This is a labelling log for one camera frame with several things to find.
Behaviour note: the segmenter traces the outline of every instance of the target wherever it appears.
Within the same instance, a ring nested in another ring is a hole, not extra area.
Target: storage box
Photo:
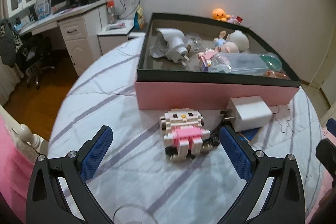
[[[272,52],[281,62],[283,73],[290,78],[278,79],[234,73],[202,72],[197,53],[188,54],[190,62],[184,67],[165,57],[154,59],[149,53],[156,40],[157,28],[176,28],[184,34],[197,33],[203,48],[214,47],[213,39],[225,30],[228,34],[240,30],[247,35],[249,53]],[[262,38],[249,28],[209,18],[179,15],[152,15],[137,69],[135,90],[139,109],[169,110],[193,108],[197,110],[224,109],[230,98],[260,96],[268,106],[287,104],[301,85],[299,77]]]

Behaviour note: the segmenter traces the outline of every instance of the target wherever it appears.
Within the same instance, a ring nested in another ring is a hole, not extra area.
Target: desk drawer
[[[84,18],[60,22],[59,27],[64,41],[88,37]]]

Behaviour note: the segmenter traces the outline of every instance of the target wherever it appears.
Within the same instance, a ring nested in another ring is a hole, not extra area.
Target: plastic container
[[[210,72],[263,76],[267,64],[258,54],[218,53],[212,58]]]
[[[268,52],[259,54],[259,56],[264,60],[270,70],[281,71],[282,63],[276,54]]]
[[[107,1],[107,22],[108,24],[115,24],[117,22],[117,13],[116,8],[114,6],[113,0]]]

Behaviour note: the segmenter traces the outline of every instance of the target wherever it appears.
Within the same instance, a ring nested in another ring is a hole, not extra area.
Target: wooden floor
[[[49,140],[62,101],[77,78],[70,57],[62,57],[56,65],[56,73],[44,71],[39,81],[40,90],[36,90],[33,82],[27,88],[24,78],[4,108],[19,123],[28,125],[34,134]]]

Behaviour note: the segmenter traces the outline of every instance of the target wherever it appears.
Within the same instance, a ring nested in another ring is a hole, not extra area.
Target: bottle
[[[107,22],[108,24],[114,24],[117,22],[117,13],[116,13],[116,8],[114,6],[114,1],[113,0],[108,0],[107,1]]]

